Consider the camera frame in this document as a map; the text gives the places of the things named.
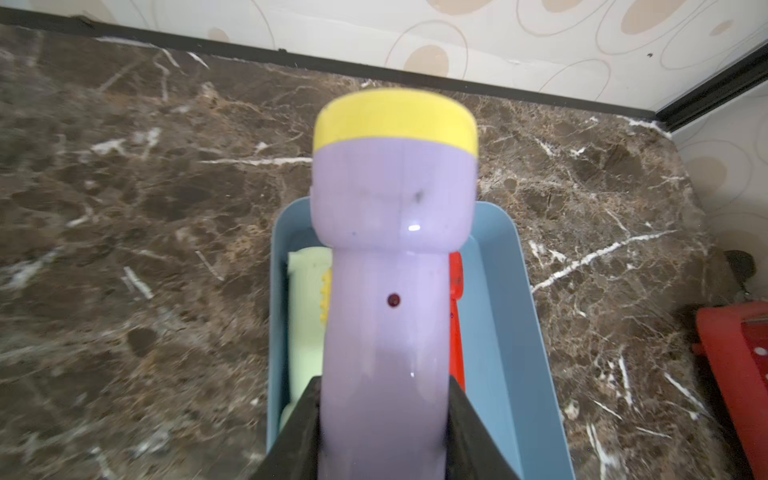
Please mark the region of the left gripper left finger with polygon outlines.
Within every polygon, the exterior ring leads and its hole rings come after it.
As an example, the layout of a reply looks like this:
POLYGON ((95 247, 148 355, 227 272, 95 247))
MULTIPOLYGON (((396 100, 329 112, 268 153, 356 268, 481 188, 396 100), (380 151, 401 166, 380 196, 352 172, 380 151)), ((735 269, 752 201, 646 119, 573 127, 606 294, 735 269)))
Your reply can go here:
POLYGON ((316 480, 320 450, 321 376, 313 377, 251 480, 316 480))

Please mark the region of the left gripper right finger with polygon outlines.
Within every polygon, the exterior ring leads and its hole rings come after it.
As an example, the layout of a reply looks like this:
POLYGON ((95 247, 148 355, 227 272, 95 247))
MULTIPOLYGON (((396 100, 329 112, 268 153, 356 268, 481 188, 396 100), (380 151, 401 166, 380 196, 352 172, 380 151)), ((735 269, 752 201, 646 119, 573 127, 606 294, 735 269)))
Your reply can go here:
POLYGON ((453 377, 449 382, 446 448, 448 480, 520 479, 453 377))

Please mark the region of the light green flashlight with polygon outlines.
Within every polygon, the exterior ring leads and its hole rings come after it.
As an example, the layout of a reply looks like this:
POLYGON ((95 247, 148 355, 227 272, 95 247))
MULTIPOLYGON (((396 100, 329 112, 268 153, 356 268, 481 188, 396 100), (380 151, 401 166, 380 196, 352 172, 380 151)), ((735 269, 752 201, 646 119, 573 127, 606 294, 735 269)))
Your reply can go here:
POLYGON ((332 282, 332 250, 316 246, 287 257, 287 355, 290 401, 283 408, 283 428, 310 380, 322 374, 332 282))

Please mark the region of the red flashlight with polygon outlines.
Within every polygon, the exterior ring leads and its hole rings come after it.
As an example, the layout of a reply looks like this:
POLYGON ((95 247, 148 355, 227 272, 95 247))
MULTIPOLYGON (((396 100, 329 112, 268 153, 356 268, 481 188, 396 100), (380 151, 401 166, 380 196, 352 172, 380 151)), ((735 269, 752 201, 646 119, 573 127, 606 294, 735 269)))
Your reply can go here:
POLYGON ((450 263, 450 374, 462 390, 465 389, 463 346, 458 301, 464 293, 462 256, 459 252, 449 255, 450 263))

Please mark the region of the blue plastic storage box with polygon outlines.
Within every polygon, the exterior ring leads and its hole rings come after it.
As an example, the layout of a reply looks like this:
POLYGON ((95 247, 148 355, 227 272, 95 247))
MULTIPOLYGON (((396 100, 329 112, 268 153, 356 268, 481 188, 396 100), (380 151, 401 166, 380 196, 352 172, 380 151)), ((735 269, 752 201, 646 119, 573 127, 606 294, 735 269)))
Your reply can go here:
MULTIPOLYGON (((266 445, 279 436, 290 401, 287 257, 318 245, 308 198, 286 207, 273 227, 266 445)), ((458 302, 468 399, 509 466, 522 479, 571 479, 574 470, 513 220, 478 201, 460 250, 458 302)))

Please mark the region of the red and silver toaster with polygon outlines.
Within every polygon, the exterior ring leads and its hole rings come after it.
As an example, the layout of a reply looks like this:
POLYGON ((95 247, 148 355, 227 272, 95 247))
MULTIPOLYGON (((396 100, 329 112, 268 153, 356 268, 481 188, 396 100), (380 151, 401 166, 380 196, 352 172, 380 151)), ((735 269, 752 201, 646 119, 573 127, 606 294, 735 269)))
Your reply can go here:
POLYGON ((696 313, 700 341, 740 444, 756 479, 767 477, 767 303, 756 301, 696 313))

